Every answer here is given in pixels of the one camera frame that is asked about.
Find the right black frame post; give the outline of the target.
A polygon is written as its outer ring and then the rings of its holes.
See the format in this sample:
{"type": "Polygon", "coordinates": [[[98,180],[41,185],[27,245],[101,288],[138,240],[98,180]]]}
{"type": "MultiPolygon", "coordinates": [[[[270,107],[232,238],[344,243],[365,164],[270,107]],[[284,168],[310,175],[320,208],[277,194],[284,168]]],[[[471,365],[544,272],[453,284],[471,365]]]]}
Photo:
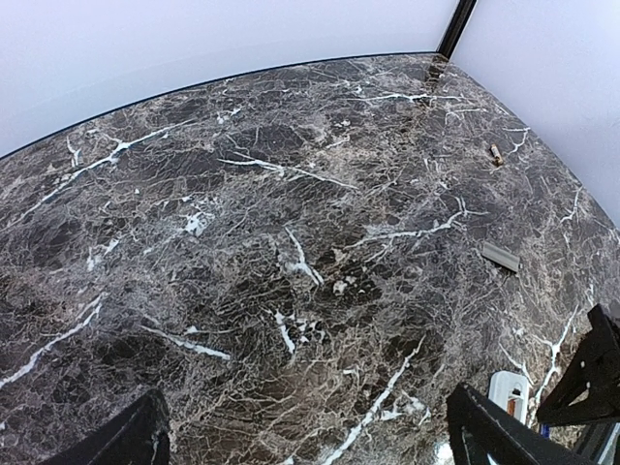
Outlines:
{"type": "Polygon", "coordinates": [[[477,5],[477,0],[459,0],[436,52],[450,60],[477,5]]]}

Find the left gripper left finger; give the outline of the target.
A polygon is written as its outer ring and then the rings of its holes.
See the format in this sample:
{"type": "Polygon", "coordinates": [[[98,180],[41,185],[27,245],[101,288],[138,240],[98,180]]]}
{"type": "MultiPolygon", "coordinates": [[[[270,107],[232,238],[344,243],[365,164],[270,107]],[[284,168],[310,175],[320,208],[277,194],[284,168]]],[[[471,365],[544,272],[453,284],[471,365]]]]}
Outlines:
{"type": "Polygon", "coordinates": [[[170,463],[170,411],[164,394],[150,389],[89,436],[43,464],[170,463]]]}

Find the white remote control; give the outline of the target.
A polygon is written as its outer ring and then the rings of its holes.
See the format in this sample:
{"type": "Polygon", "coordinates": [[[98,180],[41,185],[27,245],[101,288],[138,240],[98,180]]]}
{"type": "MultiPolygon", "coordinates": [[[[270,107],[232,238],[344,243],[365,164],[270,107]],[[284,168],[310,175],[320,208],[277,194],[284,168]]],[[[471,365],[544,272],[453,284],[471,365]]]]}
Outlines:
{"type": "Polygon", "coordinates": [[[509,371],[495,372],[490,378],[488,398],[511,417],[526,423],[529,382],[525,376],[509,371]]]}

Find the grey battery cover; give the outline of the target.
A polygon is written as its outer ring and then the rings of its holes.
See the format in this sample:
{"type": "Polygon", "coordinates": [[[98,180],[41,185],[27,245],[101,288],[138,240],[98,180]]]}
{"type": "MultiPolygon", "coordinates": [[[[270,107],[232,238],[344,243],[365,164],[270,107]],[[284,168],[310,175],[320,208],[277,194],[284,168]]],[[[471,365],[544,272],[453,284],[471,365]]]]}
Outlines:
{"type": "Polygon", "coordinates": [[[510,272],[517,273],[520,269],[520,258],[517,255],[490,242],[483,243],[481,255],[510,272]]]}

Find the gold AAA battery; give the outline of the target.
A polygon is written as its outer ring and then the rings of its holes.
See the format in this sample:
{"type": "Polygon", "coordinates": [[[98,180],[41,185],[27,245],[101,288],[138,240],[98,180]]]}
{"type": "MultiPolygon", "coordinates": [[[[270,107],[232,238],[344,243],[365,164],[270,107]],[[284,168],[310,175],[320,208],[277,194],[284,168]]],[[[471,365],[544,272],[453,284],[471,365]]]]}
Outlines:
{"type": "Polygon", "coordinates": [[[489,147],[489,150],[490,150],[490,153],[491,153],[491,155],[492,155],[492,157],[493,157],[493,160],[494,160],[494,165],[495,165],[496,167],[501,167],[501,166],[503,166],[503,165],[505,164],[505,161],[504,161],[504,158],[503,158],[503,156],[502,156],[502,153],[501,153],[501,151],[500,151],[500,149],[499,149],[498,145],[497,145],[497,144],[495,144],[495,143],[492,143],[492,144],[490,145],[490,147],[489,147]]]}

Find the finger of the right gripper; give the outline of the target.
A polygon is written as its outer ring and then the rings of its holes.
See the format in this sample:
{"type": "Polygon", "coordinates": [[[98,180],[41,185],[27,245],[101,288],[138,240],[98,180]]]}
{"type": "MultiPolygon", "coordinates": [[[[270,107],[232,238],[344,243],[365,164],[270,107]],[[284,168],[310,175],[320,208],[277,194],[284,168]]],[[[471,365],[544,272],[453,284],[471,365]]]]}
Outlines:
{"type": "Polygon", "coordinates": [[[619,420],[619,326],[602,305],[563,377],[537,410],[540,424],[570,426],[619,420]]]}

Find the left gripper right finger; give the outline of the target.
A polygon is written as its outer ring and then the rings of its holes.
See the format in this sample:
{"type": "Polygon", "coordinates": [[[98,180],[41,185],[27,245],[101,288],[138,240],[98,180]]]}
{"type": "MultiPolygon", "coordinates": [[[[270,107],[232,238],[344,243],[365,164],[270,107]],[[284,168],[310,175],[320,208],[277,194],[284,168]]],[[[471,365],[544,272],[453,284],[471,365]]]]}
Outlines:
{"type": "Polygon", "coordinates": [[[589,464],[532,431],[468,384],[447,399],[449,445],[456,464],[589,464]]]}

